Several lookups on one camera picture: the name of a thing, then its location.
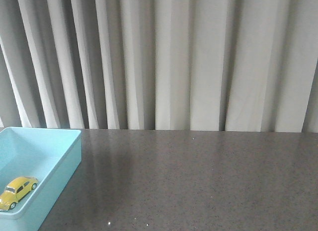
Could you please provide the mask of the yellow toy beetle car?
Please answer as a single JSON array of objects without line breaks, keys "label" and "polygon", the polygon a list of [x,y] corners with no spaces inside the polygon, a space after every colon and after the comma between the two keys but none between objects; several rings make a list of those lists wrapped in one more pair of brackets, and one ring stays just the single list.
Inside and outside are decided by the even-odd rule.
[{"label": "yellow toy beetle car", "polygon": [[12,210],[29,192],[37,188],[36,177],[20,176],[12,180],[0,195],[0,211]]}]

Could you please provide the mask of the light blue plastic box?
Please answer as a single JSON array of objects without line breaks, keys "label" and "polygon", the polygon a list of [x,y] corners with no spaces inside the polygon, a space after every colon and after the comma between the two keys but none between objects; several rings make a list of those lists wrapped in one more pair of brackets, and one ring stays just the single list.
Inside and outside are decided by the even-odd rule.
[{"label": "light blue plastic box", "polygon": [[7,127],[0,133],[0,190],[20,176],[38,184],[0,214],[2,231],[37,231],[81,162],[81,131]]}]

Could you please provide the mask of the grey pleated curtain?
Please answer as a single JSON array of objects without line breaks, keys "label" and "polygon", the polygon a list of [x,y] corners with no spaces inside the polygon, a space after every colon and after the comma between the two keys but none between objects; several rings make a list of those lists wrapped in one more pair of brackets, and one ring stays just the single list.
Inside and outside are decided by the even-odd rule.
[{"label": "grey pleated curtain", "polygon": [[0,124],[316,132],[318,0],[0,0]]}]

